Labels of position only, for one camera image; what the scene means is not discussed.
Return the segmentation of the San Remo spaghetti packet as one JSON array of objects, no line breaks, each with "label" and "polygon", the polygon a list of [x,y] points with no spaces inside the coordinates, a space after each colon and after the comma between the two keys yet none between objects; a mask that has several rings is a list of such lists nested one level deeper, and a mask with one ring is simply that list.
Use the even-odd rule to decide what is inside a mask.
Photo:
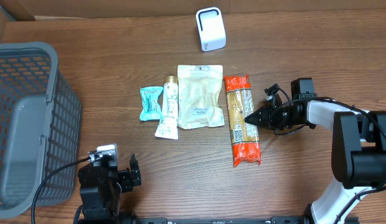
[{"label": "San Remo spaghetti packet", "polygon": [[233,166],[241,162],[261,162],[258,129],[245,118],[253,113],[249,76],[224,76],[228,119],[232,141]]}]

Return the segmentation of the white Pantene tube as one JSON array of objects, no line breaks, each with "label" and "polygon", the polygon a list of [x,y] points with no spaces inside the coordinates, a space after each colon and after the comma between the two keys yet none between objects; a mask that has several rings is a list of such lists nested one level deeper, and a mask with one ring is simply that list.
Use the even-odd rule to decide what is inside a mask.
[{"label": "white Pantene tube", "polygon": [[163,86],[162,119],[159,121],[155,136],[157,138],[178,140],[178,79],[167,76]]}]

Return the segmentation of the teal snack packet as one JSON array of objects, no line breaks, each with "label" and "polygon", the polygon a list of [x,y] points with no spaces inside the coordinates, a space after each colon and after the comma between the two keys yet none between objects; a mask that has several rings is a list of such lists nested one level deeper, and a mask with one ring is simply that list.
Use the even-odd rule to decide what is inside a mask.
[{"label": "teal snack packet", "polygon": [[162,86],[147,86],[140,88],[143,110],[139,116],[141,121],[163,119],[159,97],[163,91]]}]

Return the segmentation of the translucent beige pouch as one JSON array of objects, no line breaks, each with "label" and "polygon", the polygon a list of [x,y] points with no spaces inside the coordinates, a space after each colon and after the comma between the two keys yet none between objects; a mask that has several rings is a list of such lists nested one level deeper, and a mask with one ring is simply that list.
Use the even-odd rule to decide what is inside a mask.
[{"label": "translucent beige pouch", "polygon": [[215,128],[225,124],[219,107],[223,66],[179,65],[178,126],[182,129]]}]

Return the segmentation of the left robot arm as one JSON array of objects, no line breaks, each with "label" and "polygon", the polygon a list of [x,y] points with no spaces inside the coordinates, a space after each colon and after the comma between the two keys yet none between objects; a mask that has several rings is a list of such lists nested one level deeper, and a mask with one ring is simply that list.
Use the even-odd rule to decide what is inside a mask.
[{"label": "left robot arm", "polygon": [[141,185],[141,173],[135,156],[131,156],[129,167],[125,170],[118,169],[114,152],[95,152],[89,155],[88,160],[90,163],[78,171],[82,204],[77,208],[73,222],[140,223],[134,212],[120,210],[121,194]]}]

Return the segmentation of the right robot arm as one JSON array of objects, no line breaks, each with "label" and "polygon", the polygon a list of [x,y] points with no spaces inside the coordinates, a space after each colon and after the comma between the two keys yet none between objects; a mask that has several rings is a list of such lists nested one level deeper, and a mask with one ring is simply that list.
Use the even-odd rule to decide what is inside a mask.
[{"label": "right robot arm", "polygon": [[319,97],[312,78],[291,82],[291,96],[283,103],[274,84],[265,89],[267,104],[245,122],[284,135],[286,128],[332,132],[333,178],[323,194],[310,203],[304,214],[276,216],[272,223],[358,223],[349,213],[365,196],[386,190],[386,111],[361,110],[355,106]]}]

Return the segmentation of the white barcode scanner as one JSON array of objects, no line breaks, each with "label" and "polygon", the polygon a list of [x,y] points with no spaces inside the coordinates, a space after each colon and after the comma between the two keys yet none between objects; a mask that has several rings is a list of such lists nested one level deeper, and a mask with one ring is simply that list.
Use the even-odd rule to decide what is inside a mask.
[{"label": "white barcode scanner", "polygon": [[195,18],[202,51],[224,48],[227,38],[220,9],[217,7],[201,9],[196,12]]}]

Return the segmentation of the grey plastic basket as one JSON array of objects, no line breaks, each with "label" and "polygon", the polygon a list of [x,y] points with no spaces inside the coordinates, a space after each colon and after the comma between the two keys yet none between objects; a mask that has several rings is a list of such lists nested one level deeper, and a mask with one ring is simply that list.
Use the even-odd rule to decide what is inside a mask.
[{"label": "grey plastic basket", "polygon": [[0,219],[71,197],[81,119],[51,45],[0,44]]}]

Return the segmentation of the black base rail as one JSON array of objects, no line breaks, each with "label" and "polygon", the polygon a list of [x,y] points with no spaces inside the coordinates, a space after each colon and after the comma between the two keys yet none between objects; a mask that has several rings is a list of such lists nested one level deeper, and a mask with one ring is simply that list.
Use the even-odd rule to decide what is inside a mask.
[{"label": "black base rail", "polygon": [[304,216],[273,216],[271,218],[226,218],[226,219],[167,219],[140,218],[144,224],[308,224],[309,218]]}]

